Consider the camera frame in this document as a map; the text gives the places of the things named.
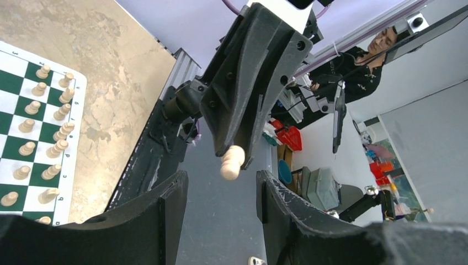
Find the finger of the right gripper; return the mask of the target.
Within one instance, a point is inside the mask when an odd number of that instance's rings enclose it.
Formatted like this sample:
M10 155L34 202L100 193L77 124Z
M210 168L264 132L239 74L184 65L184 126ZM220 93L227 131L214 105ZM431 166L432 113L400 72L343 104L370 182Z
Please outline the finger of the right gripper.
M261 125L296 70L296 31L262 4L239 16L201 81L201 113L217 156L232 145L253 157Z
M252 93L241 121L241 146L246 170L254 159L258 141L269 113L297 68L307 57L312 43L296 30L278 30L261 54L253 77Z

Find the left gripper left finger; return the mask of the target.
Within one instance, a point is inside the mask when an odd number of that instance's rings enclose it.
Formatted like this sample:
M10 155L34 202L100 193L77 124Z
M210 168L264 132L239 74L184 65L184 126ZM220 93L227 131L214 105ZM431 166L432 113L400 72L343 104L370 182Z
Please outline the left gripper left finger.
M189 179L156 188L84 223L50 226L1 216L2 264L175 264Z

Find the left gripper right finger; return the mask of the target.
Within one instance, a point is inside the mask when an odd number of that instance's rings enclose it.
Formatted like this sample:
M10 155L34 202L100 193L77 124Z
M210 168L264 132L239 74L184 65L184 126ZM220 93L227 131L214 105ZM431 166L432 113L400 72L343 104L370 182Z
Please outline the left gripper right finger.
M257 215L268 264L466 264L467 225L334 218L258 171Z

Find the white chess piece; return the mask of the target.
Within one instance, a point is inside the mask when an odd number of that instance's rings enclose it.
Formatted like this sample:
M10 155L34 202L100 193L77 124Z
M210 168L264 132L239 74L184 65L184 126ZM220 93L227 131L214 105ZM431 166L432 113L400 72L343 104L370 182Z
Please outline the white chess piece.
M66 89L62 92L62 94L60 95L59 101L60 101L62 104L67 104L67 103L69 103L69 102L72 100L74 94L75 94L75 89L74 89L74 88L68 87L68 88L66 88Z
M46 151L46 155L49 158L57 158L67 148L68 148L68 142L66 140L60 139Z
M35 152L35 148L36 148L36 143L29 141L26 144L23 144L19 148L18 152L21 156L30 156L31 154Z
M40 204L47 204L56 199L56 197L60 194L60 190L58 188L49 188L38 196L38 202Z
M240 173L241 166L245 162L245 151L242 147L232 145L222 156L221 176L229 181L235 180Z
M62 88L68 88L71 84L71 82L74 79L74 75L71 72L66 72L64 77L59 80L59 86Z

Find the white pawn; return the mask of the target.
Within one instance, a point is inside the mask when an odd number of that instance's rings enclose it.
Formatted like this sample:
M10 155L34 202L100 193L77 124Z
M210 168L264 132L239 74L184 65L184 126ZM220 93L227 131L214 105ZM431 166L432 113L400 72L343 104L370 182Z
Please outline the white pawn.
M71 132L73 132L74 129L75 129L75 123L66 122L62 124L59 130L56 131L52 137L55 141L64 140Z
M25 119L22 123L18 125L18 130L21 133L30 133L33 131L35 126L35 120L33 119Z
M62 166L60 164L51 165L41 174L42 179L49 181L52 180L61 172Z
M51 68L49 65L42 65L35 73L36 77L39 79L47 79L49 76Z
M35 115L39 112L40 108L41 108L41 103L39 101L34 100L24 108L24 111L28 115Z
M39 82L35 87L32 88L31 93L36 97L41 97L45 94L47 85L44 82Z

